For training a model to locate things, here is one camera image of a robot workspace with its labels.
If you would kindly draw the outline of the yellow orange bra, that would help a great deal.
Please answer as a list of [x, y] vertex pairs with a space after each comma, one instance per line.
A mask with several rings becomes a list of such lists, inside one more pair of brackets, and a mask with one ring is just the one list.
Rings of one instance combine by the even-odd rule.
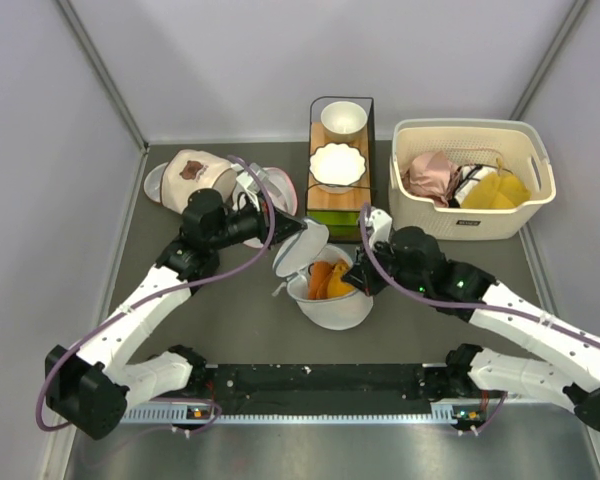
[[343, 280], [349, 269], [349, 264], [344, 260], [334, 264], [325, 287], [326, 299], [340, 298], [354, 291], [354, 287]]

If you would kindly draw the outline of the black wire wooden rack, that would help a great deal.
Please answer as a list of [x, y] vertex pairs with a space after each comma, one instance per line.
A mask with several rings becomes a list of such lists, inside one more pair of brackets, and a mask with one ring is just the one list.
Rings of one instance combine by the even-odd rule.
[[[320, 120], [322, 109], [335, 101], [352, 101], [364, 108], [367, 113], [367, 124], [361, 133], [351, 142], [337, 142], [330, 139]], [[353, 186], [333, 187], [316, 182], [309, 171], [310, 157], [315, 151], [329, 143], [347, 144], [357, 148], [366, 160], [366, 173]], [[375, 105], [374, 99], [362, 96], [322, 96], [314, 100], [310, 106], [309, 120], [309, 154], [307, 166], [307, 187], [305, 190], [305, 211], [308, 210], [342, 210], [358, 211], [363, 204], [375, 202]]]

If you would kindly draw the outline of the white mesh laundry bag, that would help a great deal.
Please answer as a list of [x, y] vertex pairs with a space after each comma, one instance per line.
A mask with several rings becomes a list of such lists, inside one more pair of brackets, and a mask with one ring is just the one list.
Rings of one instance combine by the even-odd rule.
[[373, 299], [354, 288], [349, 295], [326, 300], [309, 300], [308, 270], [315, 261], [332, 263], [344, 260], [353, 266], [352, 257], [328, 242], [326, 226], [307, 218], [307, 229], [281, 245], [273, 261], [273, 271], [283, 280], [281, 288], [316, 325], [329, 330], [347, 330], [358, 326], [371, 312]]

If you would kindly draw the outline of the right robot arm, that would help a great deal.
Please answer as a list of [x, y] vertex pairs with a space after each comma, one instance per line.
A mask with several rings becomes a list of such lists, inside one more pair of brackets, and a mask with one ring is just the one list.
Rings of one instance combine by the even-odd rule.
[[600, 337], [526, 301], [488, 272], [447, 259], [420, 228], [402, 228], [383, 241], [364, 238], [342, 280], [369, 296], [391, 286], [531, 353], [525, 359], [458, 347], [447, 357], [446, 380], [454, 393], [520, 394], [561, 407], [600, 432]]

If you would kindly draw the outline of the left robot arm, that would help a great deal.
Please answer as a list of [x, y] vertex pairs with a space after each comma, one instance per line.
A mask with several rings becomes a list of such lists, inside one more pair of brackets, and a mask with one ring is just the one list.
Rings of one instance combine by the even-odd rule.
[[222, 280], [222, 249], [258, 239], [264, 248], [306, 230], [307, 224], [258, 193], [233, 211], [211, 188], [190, 195], [177, 237], [114, 313], [71, 347], [46, 356], [36, 407], [48, 407], [65, 425], [93, 440], [108, 436], [133, 407], [179, 390], [196, 396], [206, 387], [204, 360], [182, 346], [143, 363], [130, 359], [171, 312], [202, 286]]

